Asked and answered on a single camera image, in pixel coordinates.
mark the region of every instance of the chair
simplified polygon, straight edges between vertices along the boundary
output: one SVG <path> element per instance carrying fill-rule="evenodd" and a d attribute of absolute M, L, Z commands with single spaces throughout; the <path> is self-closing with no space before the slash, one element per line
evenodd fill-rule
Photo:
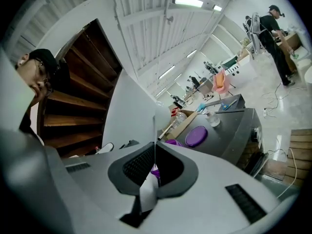
<path fill-rule="evenodd" d="M 222 81 L 222 87 L 218 87 L 217 85 L 217 79 L 218 77 L 223 76 L 223 81 Z M 219 98 L 221 99 L 220 94 L 224 94 L 226 92 L 229 92 L 231 95 L 233 95 L 230 91 L 229 91 L 229 86 L 234 87 L 232 84 L 230 84 L 229 79 L 226 77 L 225 75 L 225 71 L 224 69 L 221 70 L 221 72 L 219 72 L 218 74 L 216 74 L 214 76 L 214 86 L 213 86 L 213 91 L 216 91 L 219 94 Z"/>

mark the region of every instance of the gray table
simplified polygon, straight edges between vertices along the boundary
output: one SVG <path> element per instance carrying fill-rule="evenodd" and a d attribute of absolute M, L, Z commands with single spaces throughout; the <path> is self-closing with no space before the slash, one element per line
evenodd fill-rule
<path fill-rule="evenodd" d="M 251 129 L 261 127 L 257 113 L 253 108 L 246 108 L 217 112 L 217 115 L 221 119 L 218 126 L 212 127 L 205 115 L 198 115 L 176 139 L 187 148 L 237 164 L 249 140 Z M 197 126 L 204 126 L 208 130 L 208 136 L 198 146 L 188 147 L 185 137 Z"/>

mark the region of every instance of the black pants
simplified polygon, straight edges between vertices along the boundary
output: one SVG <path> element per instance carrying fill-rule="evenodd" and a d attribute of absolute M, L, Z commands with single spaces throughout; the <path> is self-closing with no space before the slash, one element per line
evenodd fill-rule
<path fill-rule="evenodd" d="M 264 47 L 272 55 L 283 85 L 288 85 L 290 81 L 286 76 L 290 76 L 292 72 L 288 67 L 283 51 L 276 45 L 276 43 L 267 44 L 264 45 Z"/>
<path fill-rule="evenodd" d="M 182 109 L 182 108 L 183 108 L 179 103 L 177 103 L 177 102 L 175 102 L 175 101 L 174 101 L 174 105 L 176 105 L 179 109 Z"/>

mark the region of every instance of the black shoe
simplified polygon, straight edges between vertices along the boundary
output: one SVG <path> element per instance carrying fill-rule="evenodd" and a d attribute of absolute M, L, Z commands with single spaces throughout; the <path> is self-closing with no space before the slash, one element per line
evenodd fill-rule
<path fill-rule="evenodd" d="M 289 83 L 287 84 L 283 84 L 285 87 L 290 87 L 293 86 L 295 84 L 295 82 L 293 80 L 290 80 Z"/>

